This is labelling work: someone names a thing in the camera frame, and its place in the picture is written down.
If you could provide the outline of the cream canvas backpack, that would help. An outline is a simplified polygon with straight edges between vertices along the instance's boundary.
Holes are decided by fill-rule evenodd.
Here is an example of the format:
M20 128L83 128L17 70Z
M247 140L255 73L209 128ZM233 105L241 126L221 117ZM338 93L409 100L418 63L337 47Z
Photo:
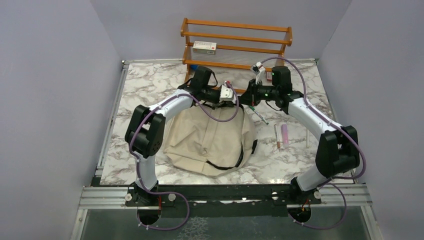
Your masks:
M249 160L257 147L256 133L242 105L193 106L168 122L162 151L177 168L217 177Z

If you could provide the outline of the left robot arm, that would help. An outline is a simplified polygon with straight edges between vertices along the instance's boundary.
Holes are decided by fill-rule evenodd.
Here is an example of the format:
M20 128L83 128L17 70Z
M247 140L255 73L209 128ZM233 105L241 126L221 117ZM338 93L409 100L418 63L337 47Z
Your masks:
M158 184L155 173L156 153L162 146L165 126L180 112L195 104L212 120L221 122L208 112L201 101L219 105L235 102L235 109L241 103L236 90L229 81L221 86L209 85L215 73L204 66L198 66L192 78L177 87L174 93L164 100L151 105L139 105L134 109L124 139L128 143L129 153L135 158L135 189L140 189L138 199L144 205L152 205L159 192L154 187Z

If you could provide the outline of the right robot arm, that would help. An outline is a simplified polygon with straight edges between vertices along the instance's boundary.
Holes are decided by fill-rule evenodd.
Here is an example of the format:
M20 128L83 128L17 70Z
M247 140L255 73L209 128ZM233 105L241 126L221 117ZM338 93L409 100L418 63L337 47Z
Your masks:
M266 69L261 63L250 69L256 77L248 82L247 89L238 98L239 102L256 106L261 101L274 101L280 111L298 120L318 140L314 165L290 182L288 196L292 202L302 203L325 181L359 166L356 129L332 121L309 103L303 93L293 90L288 67L275 66L271 69L271 85L262 84Z

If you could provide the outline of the green marker pen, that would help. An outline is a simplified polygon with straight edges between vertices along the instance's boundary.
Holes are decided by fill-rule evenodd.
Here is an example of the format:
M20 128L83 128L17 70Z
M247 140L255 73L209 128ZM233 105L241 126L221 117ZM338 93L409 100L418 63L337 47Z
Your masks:
M260 118L262 122L269 125L269 122L253 106L249 106L249 108Z

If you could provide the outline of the red white small box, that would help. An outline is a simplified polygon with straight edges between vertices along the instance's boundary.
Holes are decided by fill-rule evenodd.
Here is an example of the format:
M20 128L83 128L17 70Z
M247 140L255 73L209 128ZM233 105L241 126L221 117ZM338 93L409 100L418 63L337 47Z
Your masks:
M271 82L271 81L272 81L272 77L273 77L272 72L267 71L267 72L266 72L266 80L267 80L268 82Z

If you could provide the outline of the pink highlighter pen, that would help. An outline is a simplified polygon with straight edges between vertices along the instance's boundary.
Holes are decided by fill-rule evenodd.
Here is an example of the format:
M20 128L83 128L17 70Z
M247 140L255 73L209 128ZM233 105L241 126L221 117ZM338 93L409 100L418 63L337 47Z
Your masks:
M288 135L288 126L287 124L281 125L281 134L282 134L282 143L284 147L289 146L289 135Z

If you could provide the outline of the white pen brown cap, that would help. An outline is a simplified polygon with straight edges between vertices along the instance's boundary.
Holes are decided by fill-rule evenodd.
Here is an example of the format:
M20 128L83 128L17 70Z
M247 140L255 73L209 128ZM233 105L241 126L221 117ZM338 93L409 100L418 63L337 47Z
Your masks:
M274 128L274 132L275 132L277 148L280 149L282 147L280 128L277 124L275 124L273 126L273 128Z

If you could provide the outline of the grey green small box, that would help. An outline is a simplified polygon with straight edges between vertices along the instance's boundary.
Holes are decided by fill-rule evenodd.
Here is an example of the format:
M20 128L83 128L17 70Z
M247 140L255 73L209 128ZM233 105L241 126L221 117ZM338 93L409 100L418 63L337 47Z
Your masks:
M216 42L207 41L195 41L192 46L192 50L197 54L215 55L217 49Z

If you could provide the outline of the orange wooden shelf rack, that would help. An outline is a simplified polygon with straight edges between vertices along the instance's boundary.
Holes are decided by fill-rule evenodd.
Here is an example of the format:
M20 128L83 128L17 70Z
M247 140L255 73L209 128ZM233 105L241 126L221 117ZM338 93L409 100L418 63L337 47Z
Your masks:
M268 57L284 57L293 44L290 26L234 23L184 18L180 28L185 47L182 63L188 80L190 65L248 71L251 65ZM193 52L195 41L217 44L215 55Z

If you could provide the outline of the yellow highlighter pen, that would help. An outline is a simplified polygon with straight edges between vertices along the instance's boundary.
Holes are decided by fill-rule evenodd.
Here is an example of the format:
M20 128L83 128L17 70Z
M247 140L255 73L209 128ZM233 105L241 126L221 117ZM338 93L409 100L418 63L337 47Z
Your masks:
M310 132L308 130L306 130L306 134L305 134L305 147L306 148L310 147Z

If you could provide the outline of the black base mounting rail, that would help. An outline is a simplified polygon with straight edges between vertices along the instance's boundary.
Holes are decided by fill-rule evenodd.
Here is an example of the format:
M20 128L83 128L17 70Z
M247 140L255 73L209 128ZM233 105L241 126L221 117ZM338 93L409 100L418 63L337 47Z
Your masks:
M150 192L132 183L125 206L142 217L286 217L322 201L311 190L295 195L289 184L157 184Z

